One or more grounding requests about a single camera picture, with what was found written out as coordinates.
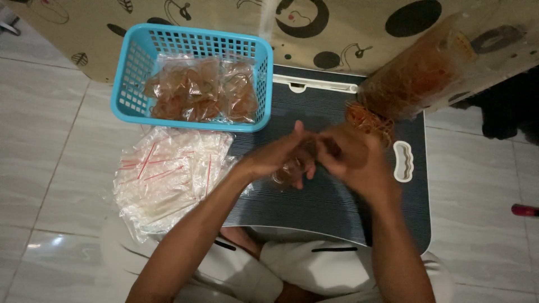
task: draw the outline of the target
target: white tiled floor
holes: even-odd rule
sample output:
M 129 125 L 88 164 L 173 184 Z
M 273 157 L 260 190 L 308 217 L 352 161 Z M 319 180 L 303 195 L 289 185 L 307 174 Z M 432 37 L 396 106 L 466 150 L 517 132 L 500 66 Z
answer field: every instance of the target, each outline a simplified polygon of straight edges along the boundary
M 96 237 L 140 126 L 112 115 L 109 85 L 20 27 L 0 35 L 0 301 L 118 302 Z M 426 124 L 430 250 L 457 282 L 454 302 L 539 302 L 539 220 L 510 213 L 539 206 L 539 147 L 482 137 L 477 108 Z

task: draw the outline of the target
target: lap desk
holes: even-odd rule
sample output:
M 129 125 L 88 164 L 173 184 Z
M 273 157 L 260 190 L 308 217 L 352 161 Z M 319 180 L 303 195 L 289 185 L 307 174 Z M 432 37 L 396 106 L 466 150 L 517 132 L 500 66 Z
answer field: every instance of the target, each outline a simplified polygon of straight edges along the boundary
M 300 78 L 359 84 L 363 77 L 274 66 L 275 74 Z M 243 155 L 288 134 L 296 120 L 314 132 L 344 121 L 345 104 L 355 95 L 307 87 L 294 93 L 286 84 L 273 84 L 272 114 L 268 125 L 256 133 L 236 133 L 232 155 Z M 406 224 L 423 253 L 431 240 L 429 189 L 425 154 L 423 113 L 413 121 L 396 124 L 396 140 L 412 147 L 413 178 L 401 183 L 402 210 Z M 395 167 L 395 154 L 387 157 Z M 339 180 L 317 165 L 312 180 L 304 180 L 304 189 L 281 192 L 269 180 L 253 183 L 249 196 L 241 197 L 228 216 L 225 226 L 272 226 L 316 232 L 371 246 L 371 220 L 364 201 L 350 192 Z

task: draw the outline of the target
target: rubber band bundle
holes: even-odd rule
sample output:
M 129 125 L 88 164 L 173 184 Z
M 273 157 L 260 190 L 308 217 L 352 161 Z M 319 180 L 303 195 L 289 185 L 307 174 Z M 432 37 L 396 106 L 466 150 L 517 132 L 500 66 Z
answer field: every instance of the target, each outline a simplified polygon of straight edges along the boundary
M 167 233 L 203 200 L 236 163 L 232 142 L 226 132 L 154 127 L 124 150 L 113 193 L 133 238 Z
M 254 60 L 229 55 L 194 58 L 160 55 L 163 67 L 146 82 L 144 94 L 156 98 L 152 117 L 189 122 L 254 123 L 258 99 Z

